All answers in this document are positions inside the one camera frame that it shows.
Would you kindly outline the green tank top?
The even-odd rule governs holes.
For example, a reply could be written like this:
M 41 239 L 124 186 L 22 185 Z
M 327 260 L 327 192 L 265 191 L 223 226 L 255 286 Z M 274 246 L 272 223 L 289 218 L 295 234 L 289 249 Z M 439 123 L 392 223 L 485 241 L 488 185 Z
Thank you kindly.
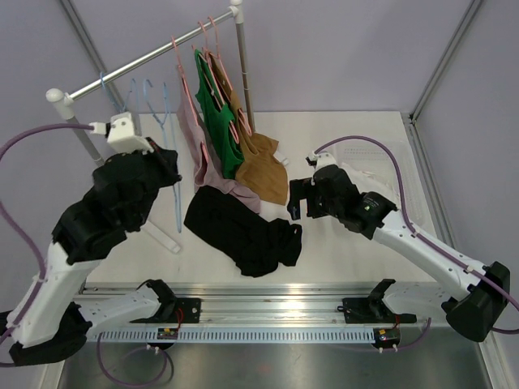
M 216 87 L 204 54 L 201 50 L 194 49 L 194 56 L 199 76 L 199 91 L 195 94 L 195 97 L 202 109 L 204 123 L 212 140 L 212 145 L 220 158 L 222 175 L 224 178 L 235 179 L 236 172 L 242 165 L 244 157 L 229 132 L 229 122 L 234 120 L 234 115 L 227 104 L 224 105 L 222 110 L 218 109 L 214 95 Z

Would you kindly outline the white tank top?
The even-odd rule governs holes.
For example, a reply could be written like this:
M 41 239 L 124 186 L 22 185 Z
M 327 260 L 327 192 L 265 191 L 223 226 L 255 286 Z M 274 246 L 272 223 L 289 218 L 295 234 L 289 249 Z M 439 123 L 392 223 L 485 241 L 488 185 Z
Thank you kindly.
M 398 207 L 401 206 L 401 194 L 395 173 L 389 175 L 373 173 L 368 170 L 356 169 L 345 162 L 342 162 L 340 167 L 346 171 L 350 180 L 360 192 L 373 191 L 379 193 Z

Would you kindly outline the pink hanger of mauve top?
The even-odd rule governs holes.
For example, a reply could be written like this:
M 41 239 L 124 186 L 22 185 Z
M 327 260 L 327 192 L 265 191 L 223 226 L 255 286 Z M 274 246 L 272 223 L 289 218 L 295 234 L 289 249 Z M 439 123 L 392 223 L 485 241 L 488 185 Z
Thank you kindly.
M 190 89 L 187 77 L 182 66 L 182 60 L 178 51 L 178 45 L 174 36 L 171 36 L 171 43 L 177 57 L 177 73 L 180 85 L 180 103 L 177 111 L 177 118 L 190 148 L 193 161 L 201 165 L 210 161 L 207 145 L 205 143 L 205 134 L 199 124 L 199 113 L 195 108 L 191 99 Z

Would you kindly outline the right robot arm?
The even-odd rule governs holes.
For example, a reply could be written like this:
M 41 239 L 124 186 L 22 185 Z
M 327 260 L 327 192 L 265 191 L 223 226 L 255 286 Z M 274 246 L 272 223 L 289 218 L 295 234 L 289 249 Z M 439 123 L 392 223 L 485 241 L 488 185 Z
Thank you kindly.
M 347 230 L 397 252 L 435 280 L 434 285 L 399 287 L 384 280 L 368 301 L 372 318 L 393 315 L 445 320 L 468 340 L 482 342 L 508 304 L 510 271 L 466 256 L 410 222 L 402 207 L 374 191 L 360 192 L 344 169 L 316 166 L 312 177 L 290 181 L 287 210 L 293 220 L 335 218 Z

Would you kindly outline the pink hanger of green top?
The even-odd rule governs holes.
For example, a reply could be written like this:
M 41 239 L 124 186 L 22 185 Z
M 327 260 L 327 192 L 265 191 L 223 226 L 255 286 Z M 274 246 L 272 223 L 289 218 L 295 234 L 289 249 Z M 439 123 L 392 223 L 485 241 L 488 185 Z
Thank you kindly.
M 217 100 L 218 109 L 222 110 L 224 105 L 227 104 L 227 101 L 224 98 L 223 90 L 221 88 L 221 85 L 218 82 L 218 78 L 215 76 L 215 74 L 214 74 L 214 72 L 212 70 L 212 62 L 211 62 L 211 56 L 210 56 L 211 52 L 210 52 L 209 47 L 208 47 L 208 34 L 207 34 L 207 30 L 206 30 L 206 28 L 204 27 L 204 24 L 201 21 L 198 22 L 198 25 L 200 26 L 200 28 L 202 30 L 202 33 L 204 34 L 205 45 L 203 46 L 203 52 L 204 52 L 205 61 L 208 63 L 208 69 L 209 69 L 209 72 L 210 72 L 210 74 L 212 76 L 212 80 L 213 80 L 214 86 L 216 87 L 216 91 L 214 92 L 214 95 L 215 95 L 215 98 Z M 234 126 L 234 122 L 233 121 L 229 122 L 229 132 L 231 133 L 234 142 L 236 144 L 239 144 L 238 132 L 237 132 L 235 126 Z

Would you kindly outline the light blue wire hanger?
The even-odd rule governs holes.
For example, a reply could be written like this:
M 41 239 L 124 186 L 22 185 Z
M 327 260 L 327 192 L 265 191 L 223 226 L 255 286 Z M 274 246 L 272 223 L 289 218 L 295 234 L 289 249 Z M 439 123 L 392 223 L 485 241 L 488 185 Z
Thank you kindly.
M 119 102 L 116 100 L 116 96 L 114 95 L 114 93 L 111 92 L 109 90 L 109 88 L 106 86 L 106 83 L 104 81 L 104 76 L 105 76 L 104 72 L 101 71 L 99 74 L 100 81 L 101 81 L 101 89 L 106 94 L 110 103 L 115 108 L 117 113 L 125 113 L 125 112 L 136 113 L 139 108 L 139 90 L 138 90 L 138 85 L 137 85 L 136 79 L 135 78 L 131 79 L 130 88 L 127 91 L 126 97 L 122 100 L 122 102 Z M 133 109 L 130 107 L 130 99 L 132 97 L 135 100 Z

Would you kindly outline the black tank top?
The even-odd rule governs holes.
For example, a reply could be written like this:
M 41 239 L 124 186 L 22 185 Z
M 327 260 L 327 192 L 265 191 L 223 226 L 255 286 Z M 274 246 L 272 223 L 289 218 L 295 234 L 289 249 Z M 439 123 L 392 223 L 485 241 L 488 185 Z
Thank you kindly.
M 280 218 L 267 221 L 211 186 L 196 192 L 184 225 L 230 257 L 243 276 L 266 276 L 279 264 L 294 267 L 302 251 L 301 225 Z

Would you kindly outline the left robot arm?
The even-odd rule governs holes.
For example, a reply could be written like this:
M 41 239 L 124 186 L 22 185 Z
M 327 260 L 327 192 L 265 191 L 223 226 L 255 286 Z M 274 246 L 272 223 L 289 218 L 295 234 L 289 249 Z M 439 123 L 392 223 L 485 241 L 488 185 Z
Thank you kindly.
M 124 242 L 140 231 L 160 189 L 181 180 L 178 154 L 146 138 L 148 152 L 111 156 L 92 173 L 92 188 L 70 205 L 52 232 L 42 276 L 19 306 L 3 315 L 12 366 L 44 365 L 77 353 L 91 336 L 132 321 L 169 321 L 177 298 L 162 280 L 146 280 L 134 292 L 94 303 L 73 301 L 81 284 Z

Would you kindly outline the mauve pink tank top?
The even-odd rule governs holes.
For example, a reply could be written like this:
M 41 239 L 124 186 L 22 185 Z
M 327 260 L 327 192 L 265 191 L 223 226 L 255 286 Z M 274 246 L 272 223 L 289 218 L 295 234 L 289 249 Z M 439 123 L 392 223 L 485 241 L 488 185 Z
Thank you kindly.
M 223 178 L 220 158 L 214 150 L 203 119 L 194 106 L 185 73 L 180 65 L 177 66 L 177 72 L 180 84 L 180 103 L 176 116 L 194 164 L 194 191 L 197 192 L 204 186 L 210 186 L 224 195 L 232 195 L 254 213 L 259 214 L 260 197 L 234 179 Z

